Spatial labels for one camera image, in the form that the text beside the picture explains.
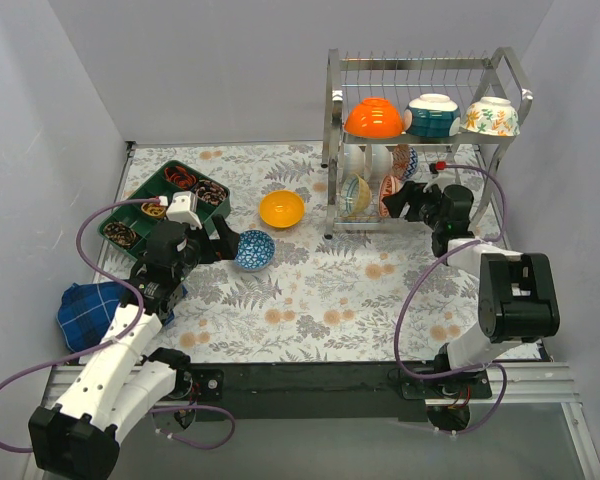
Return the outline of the red and white floral bowl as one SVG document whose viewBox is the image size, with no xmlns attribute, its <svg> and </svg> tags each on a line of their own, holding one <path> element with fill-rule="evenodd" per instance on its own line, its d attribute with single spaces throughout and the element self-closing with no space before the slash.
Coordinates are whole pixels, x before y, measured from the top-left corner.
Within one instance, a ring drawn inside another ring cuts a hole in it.
<svg viewBox="0 0 600 480">
<path fill-rule="evenodd" d="M 378 190 L 378 212 L 380 217 L 389 216 L 389 211 L 383 202 L 384 198 L 397 193 L 401 186 L 400 180 L 394 175 L 386 175 L 383 178 Z"/>
</svg>

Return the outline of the blue triangle-pattern bowl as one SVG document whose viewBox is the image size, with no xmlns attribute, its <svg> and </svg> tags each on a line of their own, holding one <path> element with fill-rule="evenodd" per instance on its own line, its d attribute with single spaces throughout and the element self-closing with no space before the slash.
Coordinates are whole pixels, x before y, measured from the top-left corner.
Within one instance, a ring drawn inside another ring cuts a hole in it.
<svg viewBox="0 0 600 480">
<path fill-rule="evenodd" d="M 238 252 L 234 264 L 247 272 L 266 268 L 275 255 L 273 238 L 261 230 L 248 230 L 240 234 Z"/>
</svg>

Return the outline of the yellow bowl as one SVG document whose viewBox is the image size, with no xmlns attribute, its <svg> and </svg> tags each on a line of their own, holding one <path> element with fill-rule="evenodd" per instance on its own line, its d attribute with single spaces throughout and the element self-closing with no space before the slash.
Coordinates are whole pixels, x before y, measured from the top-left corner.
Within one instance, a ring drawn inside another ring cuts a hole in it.
<svg viewBox="0 0 600 480">
<path fill-rule="evenodd" d="M 263 197 L 259 205 L 261 220 L 274 228 L 290 228 L 303 218 L 305 204 L 302 198 L 289 190 L 276 190 Z"/>
</svg>

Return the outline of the blue zigzag red-inside bowl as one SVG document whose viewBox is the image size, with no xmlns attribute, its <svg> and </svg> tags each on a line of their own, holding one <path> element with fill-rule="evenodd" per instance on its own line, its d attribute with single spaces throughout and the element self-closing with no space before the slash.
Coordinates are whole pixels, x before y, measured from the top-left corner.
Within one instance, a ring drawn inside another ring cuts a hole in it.
<svg viewBox="0 0 600 480">
<path fill-rule="evenodd" d="M 391 174 L 401 182 L 411 180 L 418 172 L 419 157 L 417 151 L 406 144 L 397 145 L 392 151 Z"/>
</svg>

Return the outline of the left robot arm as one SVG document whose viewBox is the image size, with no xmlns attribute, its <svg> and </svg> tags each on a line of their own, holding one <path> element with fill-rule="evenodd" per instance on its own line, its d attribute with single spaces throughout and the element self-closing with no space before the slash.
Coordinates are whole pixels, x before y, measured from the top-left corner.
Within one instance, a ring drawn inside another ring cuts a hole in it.
<svg viewBox="0 0 600 480">
<path fill-rule="evenodd" d="M 189 357 L 155 352 L 133 371 L 184 295 L 183 282 L 199 265 L 232 260 L 240 236 L 220 215 L 218 238 L 188 223 L 159 222 L 150 232 L 126 283 L 107 335 L 71 386 L 51 408 L 28 422 L 38 468 L 69 479 L 106 479 L 123 440 L 162 398 L 185 398 L 193 386 Z"/>
</svg>

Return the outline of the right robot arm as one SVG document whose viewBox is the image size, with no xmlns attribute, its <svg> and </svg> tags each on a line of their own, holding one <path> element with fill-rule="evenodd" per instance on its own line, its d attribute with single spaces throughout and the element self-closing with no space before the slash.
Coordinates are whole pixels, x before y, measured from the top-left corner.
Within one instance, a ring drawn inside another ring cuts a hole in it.
<svg viewBox="0 0 600 480">
<path fill-rule="evenodd" d="M 436 257 L 416 280 L 399 313 L 394 335 L 396 363 L 407 376 L 432 381 L 434 389 L 449 398 L 466 389 L 468 372 L 485 369 L 501 354 L 523 343 L 552 337 L 560 326 L 548 257 L 502 249 L 492 240 L 475 237 L 470 230 L 473 202 L 473 193 L 464 186 L 439 188 L 413 181 L 381 200 L 391 217 L 403 216 L 432 230 Z M 400 359 L 401 325 L 415 293 L 441 264 L 478 279 L 478 320 L 435 357 L 432 372 L 417 373 Z"/>
</svg>

